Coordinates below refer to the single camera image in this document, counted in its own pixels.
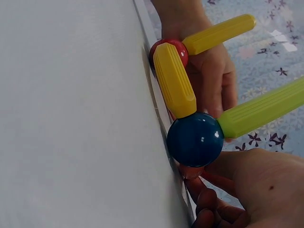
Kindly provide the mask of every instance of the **white surface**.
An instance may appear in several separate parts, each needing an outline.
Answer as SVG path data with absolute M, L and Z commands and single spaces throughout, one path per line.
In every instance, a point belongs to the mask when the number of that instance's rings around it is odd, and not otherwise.
M 0 227 L 188 227 L 132 0 L 2 0 L 0 31 Z

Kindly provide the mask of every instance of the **blue floral fabric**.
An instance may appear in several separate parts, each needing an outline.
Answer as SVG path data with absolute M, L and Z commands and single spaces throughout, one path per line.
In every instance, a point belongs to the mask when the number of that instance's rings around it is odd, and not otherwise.
M 256 18 L 256 27 L 252 31 L 225 42 L 237 69 L 239 103 L 304 75 L 303 0 L 202 2 L 214 24 L 244 13 Z M 149 0 L 145 0 L 145 3 L 155 34 L 160 39 L 161 23 L 158 15 Z M 303 122 L 304 107 L 300 107 L 226 144 L 224 149 L 234 151 L 260 147 L 304 157 Z M 235 198 L 218 189 L 216 191 L 220 198 L 240 206 Z

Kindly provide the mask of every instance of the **red ball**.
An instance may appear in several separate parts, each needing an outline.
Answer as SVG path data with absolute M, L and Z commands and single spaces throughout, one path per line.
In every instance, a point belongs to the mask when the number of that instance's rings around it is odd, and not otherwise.
M 183 66 L 186 67 L 186 65 L 188 63 L 188 51 L 182 42 L 175 40 L 175 39 L 161 39 L 152 46 L 150 53 L 149 53 L 149 61 L 150 61 L 151 66 L 154 68 L 153 55 L 156 50 L 156 47 L 163 43 L 169 43 L 176 47 L 176 50 L 179 53 L 181 62 L 183 64 Z

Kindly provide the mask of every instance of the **lime green rod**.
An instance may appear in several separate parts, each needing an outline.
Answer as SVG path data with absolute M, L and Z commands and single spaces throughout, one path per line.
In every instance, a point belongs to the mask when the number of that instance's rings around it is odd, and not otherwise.
M 235 139 L 304 105 L 304 77 L 225 111 L 218 119 L 225 138 Z

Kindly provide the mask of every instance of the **blue ball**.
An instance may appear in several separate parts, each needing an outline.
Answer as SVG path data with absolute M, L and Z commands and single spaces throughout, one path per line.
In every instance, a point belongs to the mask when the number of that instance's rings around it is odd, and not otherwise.
M 169 154 L 190 167 L 202 167 L 213 162 L 223 143 L 224 134 L 219 123 L 206 113 L 194 113 L 175 120 L 167 135 Z

